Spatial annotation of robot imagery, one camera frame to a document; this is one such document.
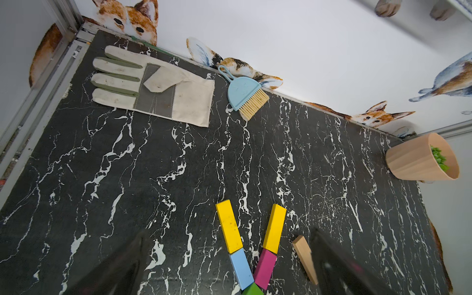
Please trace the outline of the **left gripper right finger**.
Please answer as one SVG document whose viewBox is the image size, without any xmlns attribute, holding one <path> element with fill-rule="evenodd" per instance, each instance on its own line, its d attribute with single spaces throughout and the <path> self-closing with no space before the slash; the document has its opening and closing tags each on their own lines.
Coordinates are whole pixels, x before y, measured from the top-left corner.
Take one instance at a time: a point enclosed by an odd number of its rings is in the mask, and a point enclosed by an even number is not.
<svg viewBox="0 0 472 295">
<path fill-rule="evenodd" d="M 329 235 L 318 228 L 311 232 L 312 261 L 323 295 L 393 295 L 382 280 L 364 268 Z"/>
</svg>

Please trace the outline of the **short yellow block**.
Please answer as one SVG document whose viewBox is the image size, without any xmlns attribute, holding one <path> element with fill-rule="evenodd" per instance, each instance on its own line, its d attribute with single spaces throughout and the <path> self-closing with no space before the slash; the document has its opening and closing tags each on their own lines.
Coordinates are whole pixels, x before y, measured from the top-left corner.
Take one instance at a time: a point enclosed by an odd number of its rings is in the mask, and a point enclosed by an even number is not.
<svg viewBox="0 0 472 295">
<path fill-rule="evenodd" d="M 232 254 L 243 248 L 243 243 L 238 230 L 231 201 L 225 200 L 216 204 L 216 211 L 222 227 L 227 251 L 229 254 Z"/>
</svg>

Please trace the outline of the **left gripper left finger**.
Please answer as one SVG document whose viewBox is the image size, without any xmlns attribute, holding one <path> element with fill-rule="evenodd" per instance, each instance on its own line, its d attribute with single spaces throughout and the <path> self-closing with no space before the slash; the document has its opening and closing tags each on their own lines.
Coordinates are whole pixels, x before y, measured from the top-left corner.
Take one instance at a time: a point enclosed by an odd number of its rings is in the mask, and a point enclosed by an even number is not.
<svg viewBox="0 0 472 295">
<path fill-rule="evenodd" d="M 136 295 L 143 279 L 151 251 L 151 239 L 147 230 L 124 243 L 83 277 L 66 295 Z"/>
</svg>

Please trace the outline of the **small light blue block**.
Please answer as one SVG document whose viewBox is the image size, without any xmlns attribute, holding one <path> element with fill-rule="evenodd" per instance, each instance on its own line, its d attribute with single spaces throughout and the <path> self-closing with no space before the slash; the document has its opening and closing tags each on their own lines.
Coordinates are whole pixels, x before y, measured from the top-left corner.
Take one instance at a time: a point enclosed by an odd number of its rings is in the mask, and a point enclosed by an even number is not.
<svg viewBox="0 0 472 295">
<path fill-rule="evenodd" d="M 243 248 L 230 254 L 230 259 L 237 282 L 241 290 L 245 290 L 254 283 L 253 274 L 248 264 L 247 257 Z"/>
</svg>

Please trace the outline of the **small green block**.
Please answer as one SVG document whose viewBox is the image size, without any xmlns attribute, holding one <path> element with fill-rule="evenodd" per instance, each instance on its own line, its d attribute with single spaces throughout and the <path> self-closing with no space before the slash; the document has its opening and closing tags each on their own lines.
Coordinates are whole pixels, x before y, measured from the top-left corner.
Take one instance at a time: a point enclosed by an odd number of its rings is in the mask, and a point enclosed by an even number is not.
<svg viewBox="0 0 472 295">
<path fill-rule="evenodd" d="M 250 286 L 243 290 L 242 295 L 264 295 L 264 292 L 257 284 L 252 283 Z"/>
</svg>

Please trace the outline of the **long yellow block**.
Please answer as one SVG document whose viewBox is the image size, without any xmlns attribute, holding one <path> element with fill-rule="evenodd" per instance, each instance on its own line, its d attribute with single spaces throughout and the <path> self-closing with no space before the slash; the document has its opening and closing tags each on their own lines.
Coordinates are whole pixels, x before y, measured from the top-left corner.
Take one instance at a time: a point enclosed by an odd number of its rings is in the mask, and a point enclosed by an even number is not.
<svg viewBox="0 0 472 295">
<path fill-rule="evenodd" d="M 278 204 L 273 204 L 264 237 L 263 248 L 274 254 L 277 254 L 279 251 L 285 218 L 286 209 Z"/>
</svg>

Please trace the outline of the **long natural wood block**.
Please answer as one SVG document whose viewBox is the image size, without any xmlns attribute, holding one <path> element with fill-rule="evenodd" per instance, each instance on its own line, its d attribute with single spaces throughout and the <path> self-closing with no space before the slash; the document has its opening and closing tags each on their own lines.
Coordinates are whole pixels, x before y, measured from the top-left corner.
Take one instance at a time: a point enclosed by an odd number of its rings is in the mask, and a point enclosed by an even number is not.
<svg viewBox="0 0 472 295">
<path fill-rule="evenodd" d="M 310 282 L 314 285 L 318 285 L 317 274 L 312 260 L 312 251 L 307 243 L 306 238 L 304 236 L 298 236 L 293 240 L 292 245 Z"/>
</svg>

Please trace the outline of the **magenta rectangular block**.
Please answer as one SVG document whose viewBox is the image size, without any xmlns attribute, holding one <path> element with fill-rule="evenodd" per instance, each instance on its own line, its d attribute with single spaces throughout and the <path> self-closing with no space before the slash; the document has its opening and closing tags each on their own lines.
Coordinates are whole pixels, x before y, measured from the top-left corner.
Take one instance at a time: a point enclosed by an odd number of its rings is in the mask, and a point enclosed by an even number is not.
<svg viewBox="0 0 472 295">
<path fill-rule="evenodd" d="M 276 262 L 276 254 L 264 248 L 253 275 L 255 284 L 263 290 L 267 290 L 269 286 Z"/>
</svg>

